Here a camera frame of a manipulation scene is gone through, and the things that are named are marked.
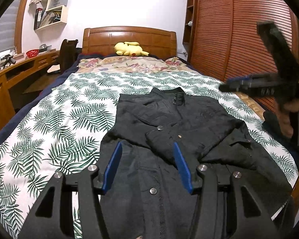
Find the person right hand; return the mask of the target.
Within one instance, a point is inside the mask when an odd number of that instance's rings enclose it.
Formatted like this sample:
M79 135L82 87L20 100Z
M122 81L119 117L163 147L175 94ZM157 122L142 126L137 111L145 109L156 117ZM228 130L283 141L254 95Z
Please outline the person right hand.
M297 130L297 114L299 113L299 99L283 104L276 103L276 115L282 134L291 138Z

